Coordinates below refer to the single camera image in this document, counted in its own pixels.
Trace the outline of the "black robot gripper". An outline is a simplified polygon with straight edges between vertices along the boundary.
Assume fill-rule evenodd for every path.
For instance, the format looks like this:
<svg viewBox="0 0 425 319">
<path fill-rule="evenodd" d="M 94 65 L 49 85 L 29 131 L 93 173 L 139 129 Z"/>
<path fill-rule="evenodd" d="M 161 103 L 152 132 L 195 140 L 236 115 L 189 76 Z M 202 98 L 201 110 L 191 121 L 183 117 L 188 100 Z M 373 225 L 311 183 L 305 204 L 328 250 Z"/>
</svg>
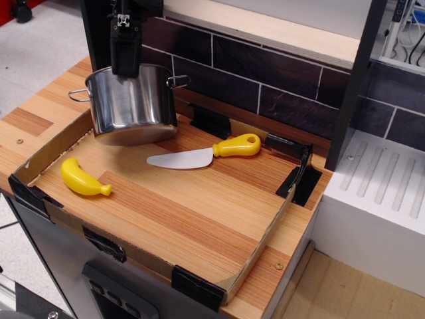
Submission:
<svg viewBox="0 0 425 319">
<path fill-rule="evenodd" d="M 110 52 L 112 73 L 137 78 L 141 58 L 142 24 L 163 15 L 163 0 L 110 1 Z"/>
</svg>

